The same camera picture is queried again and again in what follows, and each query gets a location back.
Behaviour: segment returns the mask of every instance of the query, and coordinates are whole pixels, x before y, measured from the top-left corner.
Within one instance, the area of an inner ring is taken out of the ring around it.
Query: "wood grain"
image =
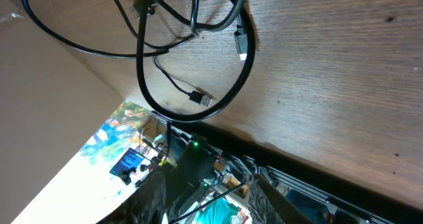
[[[125,8],[132,4],[121,1]],[[168,2],[189,16],[191,0]],[[77,43],[135,52],[135,38],[112,0],[30,3],[42,21]],[[423,0],[249,0],[247,7],[258,41],[254,67],[234,101],[206,122],[423,208]],[[229,10],[226,0],[201,0],[198,18],[218,22]],[[243,66],[234,30],[204,32],[159,61],[170,74],[221,98]],[[188,33],[158,8],[148,19],[146,40],[163,45]],[[148,107],[134,60],[69,51],[124,98]],[[145,70],[164,107],[202,109],[150,59]]]

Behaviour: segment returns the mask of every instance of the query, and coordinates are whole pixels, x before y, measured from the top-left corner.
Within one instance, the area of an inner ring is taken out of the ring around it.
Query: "white wall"
[[[1,22],[15,9],[0,0],[0,223],[12,222],[123,101],[26,15]]]

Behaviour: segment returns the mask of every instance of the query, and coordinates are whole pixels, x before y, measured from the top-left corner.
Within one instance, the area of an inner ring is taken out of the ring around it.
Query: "wooden desk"
[[[132,4],[121,1],[125,8]],[[190,15],[191,0],[167,2]],[[135,38],[112,0],[30,3],[43,22],[74,42],[135,52]],[[229,8],[226,0],[201,0],[199,22],[217,22]],[[249,0],[248,8],[258,41],[254,67],[235,100],[206,122],[423,208],[423,0]],[[159,61],[221,98],[242,66],[234,30],[202,33]],[[187,35],[188,27],[158,8],[146,41],[163,45],[175,34]],[[124,98],[148,107],[134,60],[69,52]],[[145,67],[163,106],[202,109],[151,59]]]

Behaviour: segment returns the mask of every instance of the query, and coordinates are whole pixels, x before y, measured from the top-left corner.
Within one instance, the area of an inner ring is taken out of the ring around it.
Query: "black cable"
[[[160,132],[160,121],[157,121],[157,123],[156,123],[156,137],[159,134],[159,132]]]
[[[200,4],[200,0],[192,0],[190,28],[191,28],[191,33],[193,33],[196,36],[199,36],[197,31],[197,16],[198,16],[199,4]]]
[[[217,181],[217,184],[216,184],[216,185],[218,185],[219,181],[223,181],[223,174],[222,174],[222,172],[218,171],[216,168],[213,167],[213,169],[214,169],[214,171],[216,171],[219,174],[219,180]]]
[[[119,1],[119,0],[113,0],[113,1],[114,1],[114,3],[116,4],[116,6],[118,7],[118,9],[119,9],[119,11],[120,11],[120,14],[121,14],[121,15],[122,15],[122,17],[124,18],[125,23],[126,23],[126,25],[128,26],[128,28],[130,29],[131,33],[133,34],[133,36],[135,36],[135,38],[137,38],[137,37],[138,37],[138,34],[137,34],[137,32],[135,31],[134,27],[132,26],[132,24],[131,24],[131,22],[130,22],[130,20],[129,20],[128,16],[127,16],[127,14],[125,13],[125,10],[124,10],[124,8],[123,8],[122,4],[120,3],[120,1]],[[177,47],[177,46],[181,46],[181,45],[183,45],[183,44],[185,44],[185,43],[189,42],[190,40],[192,40],[192,39],[194,39],[194,38],[195,38],[195,36],[191,34],[191,35],[189,35],[189,36],[185,36],[185,37],[183,37],[183,38],[182,38],[182,40],[181,40],[181,41],[179,41],[179,42],[175,42],[175,43],[172,43],[172,44],[169,44],[169,45],[166,45],[166,46],[154,46],[154,45],[152,45],[152,44],[150,44],[150,43],[147,43],[147,42],[144,42],[144,44],[145,44],[146,46],[148,46],[148,47],[152,48],[152,49],[156,49],[156,50],[168,50],[168,49],[171,49],[171,48],[175,48],[175,47]]]
[[[163,159],[163,165],[166,162],[167,157],[169,156],[169,152],[171,151],[171,122],[167,121],[166,122],[166,143],[167,143],[167,151],[166,151],[166,156],[165,159]]]
[[[224,192],[224,193],[216,196],[216,198],[208,201],[207,203],[201,205],[200,207],[197,207],[196,209],[190,211],[189,213],[187,213],[185,215],[182,215],[182,216],[180,216],[180,217],[178,217],[176,219],[173,219],[172,221],[169,221],[169,224],[176,223],[176,222],[178,222],[178,221],[180,221],[182,219],[185,219],[185,218],[191,216],[192,214],[196,213],[197,211],[200,211],[201,209],[207,207],[209,204],[213,203],[214,201],[216,201],[216,200],[218,200],[218,199],[226,196],[227,194],[230,194],[231,192],[237,190],[238,188],[242,187],[244,184],[245,184],[245,182],[242,182],[242,183],[238,184],[237,186],[235,186],[235,187],[231,188],[230,190],[228,190],[228,191],[226,191],[226,192]]]
[[[151,96],[150,92],[148,91],[147,83],[145,81],[143,58],[140,56],[144,52],[143,42],[145,37],[145,24],[147,21],[147,5],[146,4],[143,4],[141,6],[140,13],[141,14],[139,18],[139,32],[138,32],[138,41],[137,41],[137,55],[138,55],[137,56],[137,78],[138,78],[138,83],[139,83],[139,88],[141,90],[141,93],[143,94],[148,105],[150,105],[150,107],[152,107],[152,109],[155,110],[162,117],[168,120],[173,120],[177,122],[197,122],[209,116],[213,116],[214,114],[223,110],[233,100],[233,98],[235,98],[237,93],[241,90],[241,88],[245,84],[245,81],[247,80],[250,74],[252,64],[254,62],[256,42],[254,37],[254,28],[252,27],[252,22],[247,11],[244,8],[242,8],[240,11],[241,18],[243,19],[243,22],[244,22],[245,32],[247,33],[247,41],[248,41],[247,58],[245,60],[244,67],[238,79],[235,81],[234,85],[229,89],[228,93],[217,104],[197,114],[177,114],[177,113],[171,112],[163,108],[162,106],[160,106],[160,104],[158,104],[154,100],[154,98]]]
[[[171,6],[165,3],[163,0],[155,0],[160,6],[162,6],[168,13],[170,13],[176,20],[179,20],[181,23],[186,26],[190,26],[191,22],[176,12]],[[202,30],[207,30],[210,32],[218,32],[227,28],[232,22],[238,17],[240,12],[244,8],[244,4],[247,0],[231,0],[234,4],[229,14],[221,22],[217,24],[206,24],[206,23],[197,23],[197,28]]]
[[[82,52],[86,52],[86,53],[94,54],[94,55],[98,55],[98,56],[107,56],[107,57],[121,58],[121,59],[133,59],[133,58],[136,58],[136,56],[137,56],[135,54],[117,54],[117,53],[110,53],[110,52],[102,52],[100,50],[94,50],[94,49],[90,49],[90,48],[86,48],[84,46],[78,45],[75,42],[72,42],[72,41],[64,38],[63,36],[60,36],[59,34],[55,33],[53,30],[51,30],[50,28],[48,28],[46,25],[44,25],[40,21],[40,19],[38,19],[36,17],[36,15],[34,14],[34,12],[32,12],[32,9],[31,9],[31,7],[29,5],[28,0],[21,0],[21,1],[22,1],[22,5],[23,5],[26,13],[28,14],[28,16],[31,18],[31,20],[38,27],[40,27],[44,32],[46,32],[50,36],[53,36],[57,40],[63,42],[64,44],[67,44],[68,46],[71,46],[71,47],[75,48],[76,50],[80,50]],[[168,52],[169,52],[168,50],[161,50],[161,51],[152,52],[152,53],[146,53],[146,54],[142,54],[142,55],[143,55],[143,57],[151,57],[151,56],[163,55],[163,54],[168,53]]]
[[[173,135],[173,137],[175,137],[175,138],[177,138],[177,139],[179,139],[179,140],[183,141],[183,142],[185,143],[185,145],[186,145],[187,143],[189,143],[189,141],[187,141],[187,140],[185,140],[185,138],[181,137],[179,133],[178,133],[178,135],[175,135],[175,134],[172,134],[172,135]]]
[[[191,93],[186,92],[185,90],[181,89],[171,78],[171,76],[158,64],[157,62],[157,56],[153,57],[153,62],[156,65],[157,69],[159,69],[173,84],[173,86],[175,86],[175,88],[177,88],[180,92],[190,96]]]
[[[238,26],[243,26],[243,20],[240,15],[237,16]]]

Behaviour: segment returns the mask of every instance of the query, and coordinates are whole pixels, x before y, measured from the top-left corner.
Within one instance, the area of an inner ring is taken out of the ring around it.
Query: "usb connector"
[[[239,59],[244,61],[247,58],[247,50],[249,42],[247,39],[247,34],[244,31],[243,26],[237,26],[237,31],[233,34],[235,38],[235,44],[237,46],[237,52],[239,54]]]
[[[190,100],[206,107],[209,107],[212,103],[212,98],[198,91],[191,92]]]

